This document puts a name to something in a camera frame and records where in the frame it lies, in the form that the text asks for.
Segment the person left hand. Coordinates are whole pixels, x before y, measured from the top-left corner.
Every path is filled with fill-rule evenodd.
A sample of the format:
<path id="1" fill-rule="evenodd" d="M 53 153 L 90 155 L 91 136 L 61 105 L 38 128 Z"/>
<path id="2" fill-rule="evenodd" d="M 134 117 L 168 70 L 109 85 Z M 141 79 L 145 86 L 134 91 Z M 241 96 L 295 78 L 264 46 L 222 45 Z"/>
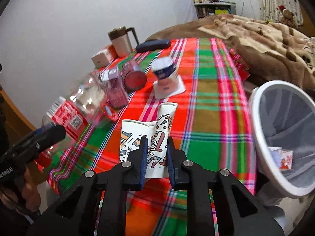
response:
<path id="1" fill-rule="evenodd" d="M 41 205 L 41 196 L 38 193 L 37 187 L 32 180 L 28 168 L 26 168 L 26 171 L 24 173 L 24 179 L 25 184 L 20 192 L 23 199 L 26 201 L 25 207 L 31 212 L 36 212 L 39 210 L 39 207 Z M 13 205 L 13 202 L 7 197 L 9 196 L 12 200 L 18 202 L 16 194 L 10 189 L 2 189 L 2 191 L 5 193 L 4 194 L 3 192 L 1 192 L 1 201 L 3 202 L 3 204 L 9 209 L 17 211 L 17 208 Z"/>

